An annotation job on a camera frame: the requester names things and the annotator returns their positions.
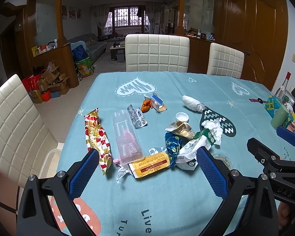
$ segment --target beaded tissue box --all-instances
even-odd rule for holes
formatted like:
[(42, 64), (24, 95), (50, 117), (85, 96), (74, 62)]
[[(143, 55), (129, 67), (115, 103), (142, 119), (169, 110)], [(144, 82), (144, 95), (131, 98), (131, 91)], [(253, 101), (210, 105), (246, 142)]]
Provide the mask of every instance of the beaded tissue box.
[[(271, 118), (274, 117), (282, 102), (276, 96), (269, 96), (265, 109)], [(282, 127), (286, 128), (292, 121), (294, 121), (293, 115), (289, 114), (286, 120), (283, 122)]]

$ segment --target gray bin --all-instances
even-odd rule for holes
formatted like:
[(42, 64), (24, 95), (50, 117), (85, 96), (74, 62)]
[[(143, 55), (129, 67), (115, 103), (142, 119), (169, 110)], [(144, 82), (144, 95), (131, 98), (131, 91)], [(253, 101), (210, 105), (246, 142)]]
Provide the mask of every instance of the gray bin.
[(125, 59), (125, 53), (124, 53), (124, 49), (122, 49), (122, 50), (118, 50), (116, 56), (117, 56), (117, 62), (118, 62), (118, 63), (123, 63), (123, 62), (126, 61), (126, 59)]

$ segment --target door handle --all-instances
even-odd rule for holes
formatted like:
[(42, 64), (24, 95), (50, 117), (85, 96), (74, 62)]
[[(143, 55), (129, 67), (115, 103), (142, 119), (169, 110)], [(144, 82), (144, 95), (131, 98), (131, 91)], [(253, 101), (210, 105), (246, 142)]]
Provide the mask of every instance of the door handle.
[(245, 54), (245, 57), (250, 56), (250, 51), (246, 49), (244, 54)]

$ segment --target light blue tablecloth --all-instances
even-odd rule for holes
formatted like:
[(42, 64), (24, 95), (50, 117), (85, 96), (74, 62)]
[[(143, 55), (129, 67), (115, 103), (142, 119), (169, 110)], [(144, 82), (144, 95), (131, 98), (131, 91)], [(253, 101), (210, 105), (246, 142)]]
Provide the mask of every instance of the light blue tablecloth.
[[(68, 170), (87, 153), (84, 135), (84, 115), (99, 108), (99, 117), (111, 143), (113, 159), (119, 156), (112, 123), (115, 111), (130, 104), (141, 107), (143, 94), (155, 91), (164, 100), (167, 110), (145, 113), (147, 126), (135, 130), (144, 154), (153, 147), (165, 146), (166, 126), (175, 121), (177, 112), (189, 115), (189, 124), (199, 131), (201, 113), (188, 110), (182, 101), (187, 95), (200, 100), (211, 110), (228, 118), (236, 128), (236, 135), (223, 134), (220, 147), (213, 146), (212, 155), (222, 154), (244, 176), (258, 177), (263, 166), (247, 151), (247, 140), (255, 137), (284, 159), (295, 160), (295, 148), (276, 135), (270, 115), (264, 105), (249, 98), (267, 100), (270, 92), (261, 84), (231, 77), (176, 72), (124, 72), (100, 74), (87, 96), (69, 131), (58, 170)], [(131, 175), (116, 183), (118, 167), (111, 165), (102, 176), (97, 168), (82, 199), (92, 208), (101, 222), (100, 235), (199, 235), (219, 207), (216, 197), (201, 168), (194, 171), (163, 169), (141, 179)], [(240, 207), (227, 232), (235, 229), (244, 207)], [(151, 216), (150, 222), (143, 217)]]

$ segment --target metal bolt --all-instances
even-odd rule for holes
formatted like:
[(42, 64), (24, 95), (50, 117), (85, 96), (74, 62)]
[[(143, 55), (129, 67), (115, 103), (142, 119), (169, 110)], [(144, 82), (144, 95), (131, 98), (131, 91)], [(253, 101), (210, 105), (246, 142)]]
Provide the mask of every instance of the metal bolt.
[(268, 179), (268, 176), (267, 176), (266, 174), (261, 174), (261, 178), (262, 178), (263, 180), (267, 180), (267, 179)]
[(271, 173), (270, 173), (270, 177), (271, 177), (272, 179), (274, 179), (274, 178), (276, 178), (277, 176), (276, 176), (276, 174), (275, 174), (274, 172), (271, 172)]
[(65, 171), (59, 171), (58, 173), (57, 173), (57, 177), (64, 177), (65, 176)]
[(30, 176), (29, 176), (29, 180), (30, 180), (30, 181), (33, 181), (33, 180), (35, 179), (35, 177), (36, 177), (35, 175), (30, 175)]
[(232, 174), (233, 176), (239, 176), (239, 172), (238, 172), (237, 170), (232, 170), (232, 171), (231, 171), (231, 174)]

